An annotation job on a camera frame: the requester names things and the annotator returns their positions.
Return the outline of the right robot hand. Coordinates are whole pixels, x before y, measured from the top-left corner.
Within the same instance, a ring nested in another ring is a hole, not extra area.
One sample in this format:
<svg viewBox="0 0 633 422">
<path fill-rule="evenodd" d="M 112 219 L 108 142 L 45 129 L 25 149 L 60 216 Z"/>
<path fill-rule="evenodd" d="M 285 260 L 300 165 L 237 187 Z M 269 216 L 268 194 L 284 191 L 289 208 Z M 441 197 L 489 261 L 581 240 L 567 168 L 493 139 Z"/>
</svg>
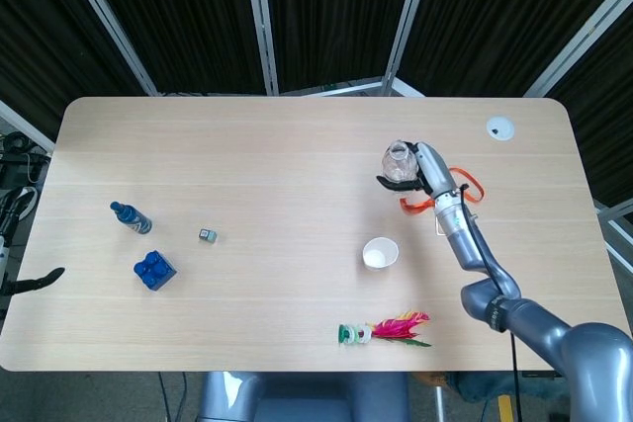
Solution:
<svg viewBox="0 0 633 422">
<path fill-rule="evenodd" d="M 423 191 L 432 199 L 457 189 L 448 166 L 432 146 L 401 139 L 387 148 L 382 174 L 376 179 L 389 191 L 400 194 Z"/>
</svg>

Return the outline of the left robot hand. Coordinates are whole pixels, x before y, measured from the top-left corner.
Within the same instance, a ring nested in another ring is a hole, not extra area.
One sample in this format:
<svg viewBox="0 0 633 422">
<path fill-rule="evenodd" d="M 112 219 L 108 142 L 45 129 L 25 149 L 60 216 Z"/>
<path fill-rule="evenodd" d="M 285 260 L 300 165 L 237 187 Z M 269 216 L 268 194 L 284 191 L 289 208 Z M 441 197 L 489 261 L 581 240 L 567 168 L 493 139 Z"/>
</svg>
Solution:
<svg viewBox="0 0 633 422">
<path fill-rule="evenodd" d="M 33 187 L 18 187 L 1 197 L 1 296 L 12 296 L 38 291 L 55 283 L 64 273 L 63 267 L 51 270 L 38 279 L 12 282 L 8 278 L 7 264 L 13 238 L 19 221 L 25 217 L 37 200 L 37 190 Z"/>
</svg>

